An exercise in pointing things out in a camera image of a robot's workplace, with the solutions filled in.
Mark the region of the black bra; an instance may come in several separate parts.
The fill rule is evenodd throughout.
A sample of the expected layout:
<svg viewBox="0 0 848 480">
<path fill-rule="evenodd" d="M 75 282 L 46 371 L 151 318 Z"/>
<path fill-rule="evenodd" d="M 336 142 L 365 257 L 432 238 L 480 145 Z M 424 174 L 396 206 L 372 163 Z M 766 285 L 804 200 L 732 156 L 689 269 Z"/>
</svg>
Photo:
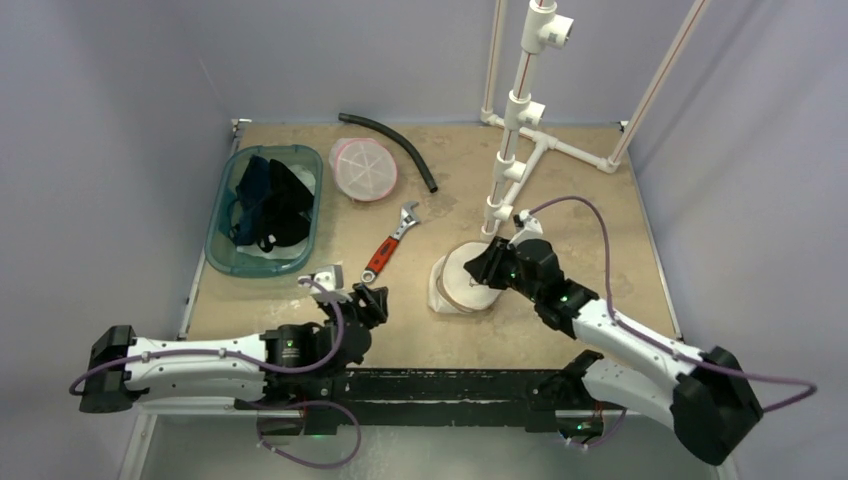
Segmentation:
<svg viewBox="0 0 848 480">
<path fill-rule="evenodd" d="M 309 236 L 314 193 L 310 193 L 287 164 L 271 159 L 271 194 L 263 203 L 257 246 L 270 252 L 274 246 L 291 246 Z"/>
</svg>

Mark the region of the teal plastic bin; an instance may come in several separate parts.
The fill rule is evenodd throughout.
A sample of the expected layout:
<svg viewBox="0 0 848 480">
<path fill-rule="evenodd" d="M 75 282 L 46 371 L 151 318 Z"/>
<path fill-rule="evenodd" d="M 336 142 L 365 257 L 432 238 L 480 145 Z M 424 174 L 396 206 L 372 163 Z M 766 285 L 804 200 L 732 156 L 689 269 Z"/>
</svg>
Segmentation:
<svg viewBox="0 0 848 480">
<path fill-rule="evenodd" d="M 300 270 L 316 242 L 323 162 L 304 145 L 253 146 L 225 165 L 205 255 L 217 271 L 270 278 Z"/>
</svg>

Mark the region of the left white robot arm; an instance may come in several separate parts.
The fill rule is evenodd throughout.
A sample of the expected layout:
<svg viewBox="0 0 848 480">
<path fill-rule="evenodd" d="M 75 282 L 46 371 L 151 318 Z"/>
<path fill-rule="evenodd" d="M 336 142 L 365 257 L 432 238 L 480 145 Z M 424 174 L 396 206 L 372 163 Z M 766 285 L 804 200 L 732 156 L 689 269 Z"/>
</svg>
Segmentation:
<svg viewBox="0 0 848 480">
<path fill-rule="evenodd" d="M 389 290 L 356 283 L 350 291 L 301 276 L 321 323 L 286 324 L 218 341 L 166 341 L 109 328 L 91 347 L 88 369 L 68 391 L 83 413 L 113 413 L 164 398 L 224 397 L 292 405 L 297 395 L 360 365 L 373 329 L 389 317 Z"/>
</svg>

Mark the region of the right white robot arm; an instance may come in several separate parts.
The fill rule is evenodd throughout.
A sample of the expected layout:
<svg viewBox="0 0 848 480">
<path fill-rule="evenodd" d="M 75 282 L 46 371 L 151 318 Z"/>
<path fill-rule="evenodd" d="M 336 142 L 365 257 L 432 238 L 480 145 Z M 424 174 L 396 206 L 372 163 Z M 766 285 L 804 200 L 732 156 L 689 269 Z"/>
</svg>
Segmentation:
<svg viewBox="0 0 848 480">
<path fill-rule="evenodd" d="M 546 240 L 512 246 L 497 237 L 464 269 L 477 283 L 530 300 L 549 328 L 603 350 L 562 379 L 573 406 L 595 399 L 634 410 L 668 427 L 710 465 L 722 464 L 764 415 L 732 353 L 705 352 L 628 320 L 568 278 Z"/>
</svg>

